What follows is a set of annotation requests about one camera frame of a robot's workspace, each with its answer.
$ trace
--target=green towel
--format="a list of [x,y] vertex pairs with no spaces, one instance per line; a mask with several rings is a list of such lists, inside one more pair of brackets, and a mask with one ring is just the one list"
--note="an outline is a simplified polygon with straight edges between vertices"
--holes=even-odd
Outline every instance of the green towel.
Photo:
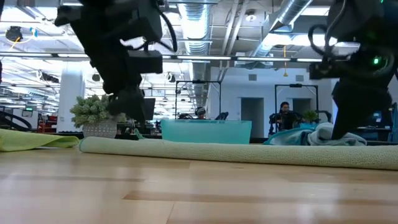
[[38,147],[74,147],[78,144],[79,139],[76,137],[0,129],[0,152],[23,151]]
[[398,170],[398,146],[263,146],[88,137],[80,151],[204,161]]

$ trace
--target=wooden table surface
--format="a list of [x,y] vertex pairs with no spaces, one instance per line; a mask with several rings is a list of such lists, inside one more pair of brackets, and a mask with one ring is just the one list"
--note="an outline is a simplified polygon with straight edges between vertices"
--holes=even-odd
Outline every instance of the wooden table surface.
[[2,153],[0,223],[398,223],[398,172]]

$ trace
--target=wall vent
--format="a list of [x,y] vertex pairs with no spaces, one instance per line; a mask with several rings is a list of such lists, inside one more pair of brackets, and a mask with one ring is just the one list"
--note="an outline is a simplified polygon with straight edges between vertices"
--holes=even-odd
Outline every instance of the wall vent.
[[304,82],[304,75],[296,75],[296,82]]
[[256,74],[249,74],[249,81],[257,81],[257,75]]

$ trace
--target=white planter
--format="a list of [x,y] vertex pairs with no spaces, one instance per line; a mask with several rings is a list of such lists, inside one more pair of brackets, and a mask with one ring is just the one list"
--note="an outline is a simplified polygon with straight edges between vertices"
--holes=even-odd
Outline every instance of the white planter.
[[85,138],[101,137],[101,138],[114,138],[118,133],[118,124],[113,120],[102,121],[98,124],[85,124],[83,125],[83,135]]

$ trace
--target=potted plant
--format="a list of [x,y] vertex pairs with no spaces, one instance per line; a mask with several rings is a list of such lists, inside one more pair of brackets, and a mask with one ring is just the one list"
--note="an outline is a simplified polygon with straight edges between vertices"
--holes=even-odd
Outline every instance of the potted plant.
[[306,123],[314,125],[318,123],[318,113],[313,110],[307,111],[303,114],[303,119]]
[[109,98],[93,95],[87,99],[78,96],[77,104],[70,110],[75,117],[72,121],[76,128],[83,127],[85,137],[96,136],[114,138],[117,134],[118,122],[126,122],[126,115],[111,116],[107,110]]

